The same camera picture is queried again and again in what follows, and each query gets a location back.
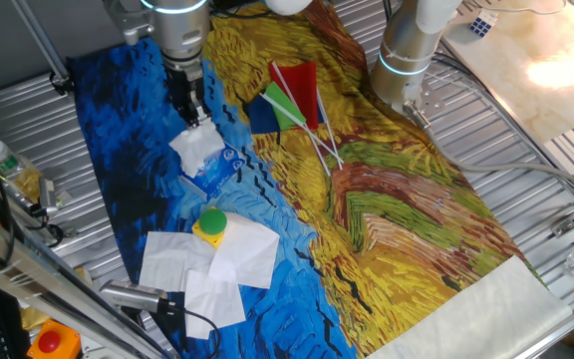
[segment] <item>metal bar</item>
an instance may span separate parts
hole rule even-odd
[[[531,343],[527,349],[523,350],[516,359],[530,359],[537,358],[538,355],[545,352],[548,348],[553,346],[560,338],[565,337],[574,329],[574,311],[573,314],[566,318],[564,321],[556,325],[553,329],[549,330],[544,335],[540,336]]]
[[[11,207],[15,217],[23,219],[19,217],[21,209],[15,205]],[[25,243],[20,240],[14,242],[11,264],[0,271],[0,289],[95,338],[123,357],[141,358],[144,355],[160,358],[167,355],[160,346],[156,348],[141,338],[143,332],[136,333],[93,300],[81,289],[87,284],[80,281],[78,287],[66,278],[64,271],[68,271],[75,280],[78,276],[50,249],[27,234]],[[5,256],[8,245],[8,233],[0,227],[0,257]],[[59,307],[55,305],[56,301],[68,305]]]
[[[59,53],[55,49],[55,46],[50,41],[48,34],[46,34],[46,30],[44,30],[43,26],[35,16],[35,13],[28,5],[26,0],[11,0],[12,4],[15,5],[19,16],[28,27],[28,31],[32,34],[32,37],[35,38],[39,49],[44,54],[44,57],[50,64],[52,71],[55,72],[56,77],[58,80],[64,81],[70,78],[70,73],[66,69],[66,65],[61,60]]]

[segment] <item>green cap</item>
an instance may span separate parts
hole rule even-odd
[[[208,209],[198,219],[198,226],[205,234],[215,235],[223,232],[227,225],[227,217],[222,210]]]

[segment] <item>red button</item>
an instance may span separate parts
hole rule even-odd
[[[54,352],[59,349],[59,345],[61,345],[61,336],[53,331],[47,332],[39,338],[39,350],[44,353]]]

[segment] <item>white paper napkin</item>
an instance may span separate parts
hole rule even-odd
[[[209,276],[231,283],[269,288],[280,236],[236,213],[225,214],[227,227],[209,267]]]
[[[215,252],[191,233],[149,232],[139,284],[169,292],[185,291],[187,271],[209,265]]]
[[[200,314],[218,328],[245,321],[245,310],[238,284],[218,280],[207,275],[208,266],[187,273],[185,309]],[[209,339],[212,326],[206,321],[185,314],[187,336]]]
[[[571,314],[513,256],[368,359],[513,358]]]

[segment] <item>rubik's cube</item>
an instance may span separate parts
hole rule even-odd
[[[481,9],[479,15],[477,15],[477,19],[475,19],[469,29],[476,35],[479,35],[479,37],[484,37],[488,33],[488,30],[495,26],[496,21],[496,12]]]

